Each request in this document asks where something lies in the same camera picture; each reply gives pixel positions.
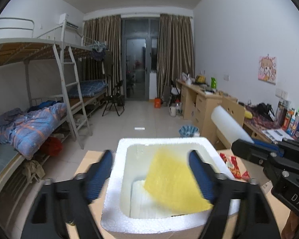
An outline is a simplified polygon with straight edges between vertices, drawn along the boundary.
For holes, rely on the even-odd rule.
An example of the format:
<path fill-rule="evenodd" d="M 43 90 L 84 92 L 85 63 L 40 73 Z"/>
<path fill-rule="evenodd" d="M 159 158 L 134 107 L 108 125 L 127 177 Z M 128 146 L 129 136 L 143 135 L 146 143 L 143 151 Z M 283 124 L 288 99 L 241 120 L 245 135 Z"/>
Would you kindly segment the person's right hand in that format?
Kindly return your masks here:
<path fill-rule="evenodd" d="M 281 238 L 292 239 L 295 236 L 298 227 L 299 227 L 299 216 L 297 216 L 294 212 L 290 211 L 284 229 L 281 232 Z"/>

